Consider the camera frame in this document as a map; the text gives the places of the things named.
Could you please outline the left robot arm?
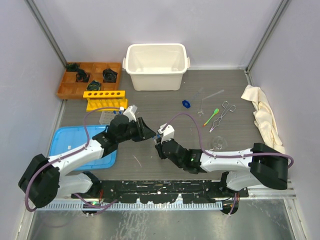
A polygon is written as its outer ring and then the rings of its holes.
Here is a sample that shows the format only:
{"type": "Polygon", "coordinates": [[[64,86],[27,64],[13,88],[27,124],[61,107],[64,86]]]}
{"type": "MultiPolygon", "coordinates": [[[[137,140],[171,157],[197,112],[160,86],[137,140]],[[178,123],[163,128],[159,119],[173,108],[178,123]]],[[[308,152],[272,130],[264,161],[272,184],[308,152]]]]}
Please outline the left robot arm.
{"type": "Polygon", "coordinates": [[[155,136],[156,132],[145,124],[142,117],[130,119],[123,114],[116,116],[104,131],[87,137],[81,146],[53,156],[34,156],[18,182],[25,194],[26,209],[33,212],[29,203],[33,203],[36,209],[43,208],[58,196],[84,193],[88,198],[97,197],[100,185],[93,174],[84,172],[70,176],[69,173],[115,152],[122,142],[141,142],[155,136]]]}

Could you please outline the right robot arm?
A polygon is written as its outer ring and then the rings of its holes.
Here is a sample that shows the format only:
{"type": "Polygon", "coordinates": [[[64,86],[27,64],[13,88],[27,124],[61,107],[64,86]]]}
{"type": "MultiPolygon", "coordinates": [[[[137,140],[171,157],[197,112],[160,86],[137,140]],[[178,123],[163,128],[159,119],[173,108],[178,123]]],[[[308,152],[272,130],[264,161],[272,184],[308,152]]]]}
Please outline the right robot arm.
{"type": "Polygon", "coordinates": [[[225,197],[258,185],[273,190],[288,188],[289,157],[263,143],[239,151],[214,152],[187,149],[174,139],[158,138],[155,149],[162,160],[168,159],[190,174],[221,171],[219,191],[225,197]]]}

